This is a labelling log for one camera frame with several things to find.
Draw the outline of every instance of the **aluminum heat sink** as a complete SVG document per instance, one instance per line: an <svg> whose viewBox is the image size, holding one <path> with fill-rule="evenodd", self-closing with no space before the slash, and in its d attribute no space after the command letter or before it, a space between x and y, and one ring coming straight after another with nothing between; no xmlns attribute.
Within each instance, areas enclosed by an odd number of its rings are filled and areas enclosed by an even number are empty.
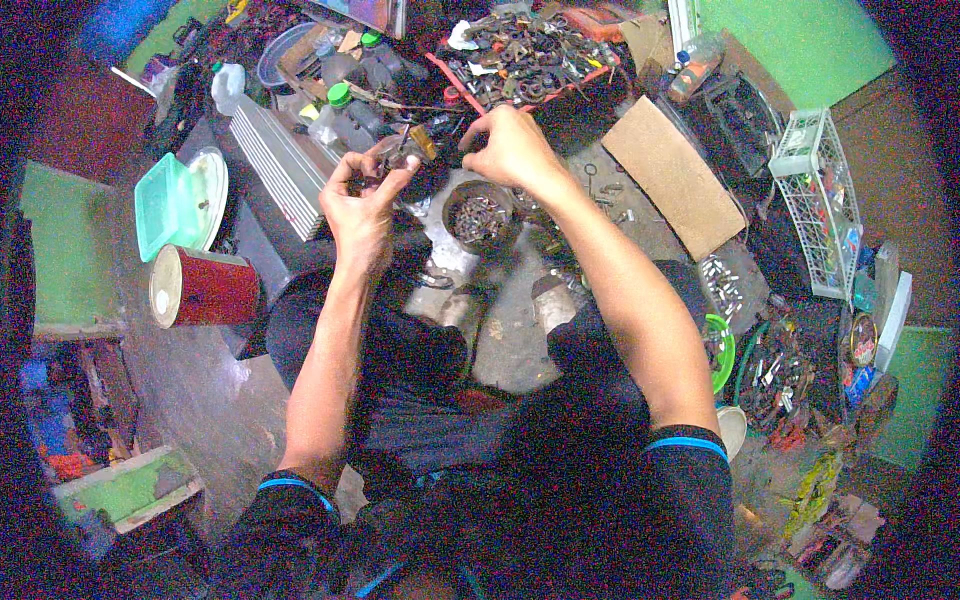
<svg viewBox="0 0 960 600"><path fill-rule="evenodd" d="M247 96L240 98L230 132L300 239L312 240L324 222L319 201L324 174L276 117ZM320 150L338 162L326 148Z"/></svg>

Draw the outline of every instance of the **green bottle cap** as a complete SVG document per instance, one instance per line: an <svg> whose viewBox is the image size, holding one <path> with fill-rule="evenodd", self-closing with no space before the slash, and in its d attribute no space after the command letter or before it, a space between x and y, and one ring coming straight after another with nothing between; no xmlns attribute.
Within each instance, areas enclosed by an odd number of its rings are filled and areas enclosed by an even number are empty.
<svg viewBox="0 0 960 600"><path fill-rule="evenodd" d="M380 38L383 35L380 32L366 32L363 34L363 37L360 38L360 43L363 44L364 48L373 48L373 46L380 43Z"/></svg>
<svg viewBox="0 0 960 600"><path fill-rule="evenodd" d="M326 91L326 100L334 108L345 107L350 103L350 86L340 82Z"/></svg>

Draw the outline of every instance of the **black sleeve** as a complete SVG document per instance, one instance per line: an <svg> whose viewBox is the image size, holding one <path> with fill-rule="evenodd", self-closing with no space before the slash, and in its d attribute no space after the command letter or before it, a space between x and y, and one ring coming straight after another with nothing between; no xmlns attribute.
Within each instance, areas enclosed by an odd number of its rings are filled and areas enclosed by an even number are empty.
<svg viewBox="0 0 960 600"><path fill-rule="evenodd" d="M645 579L632 587L661 598L726 597L734 542L723 442L707 429L675 425L638 450L619 523L629 532L620 539L625 573Z"/></svg>
<svg viewBox="0 0 960 600"><path fill-rule="evenodd" d="M305 560L302 542L337 544L339 528L336 508L313 484L293 471L270 473L216 554L212 597L262 598L302 584L294 572Z"/></svg>

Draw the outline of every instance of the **red tin can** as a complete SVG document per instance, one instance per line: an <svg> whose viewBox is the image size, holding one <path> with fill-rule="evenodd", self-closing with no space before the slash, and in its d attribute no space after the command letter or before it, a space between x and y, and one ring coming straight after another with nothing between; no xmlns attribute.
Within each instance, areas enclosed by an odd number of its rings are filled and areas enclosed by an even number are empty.
<svg viewBox="0 0 960 600"><path fill-rule="evenodd" d="M167 244L150 273L150 307L164 329L249 323L259 296L256 271L240 256Z"/></svg>

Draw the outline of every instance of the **white plastic basket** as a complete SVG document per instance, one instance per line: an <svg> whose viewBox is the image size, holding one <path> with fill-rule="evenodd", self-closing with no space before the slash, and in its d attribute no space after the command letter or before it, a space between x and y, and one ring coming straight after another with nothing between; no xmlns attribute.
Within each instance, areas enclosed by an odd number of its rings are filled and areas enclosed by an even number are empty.
<svg viewBox="0 0 960 600"><path fill-rule="evenodd" d="M790 113L770 173L800 236L812 292L850 302L863 226L829 108Z"/></svg>

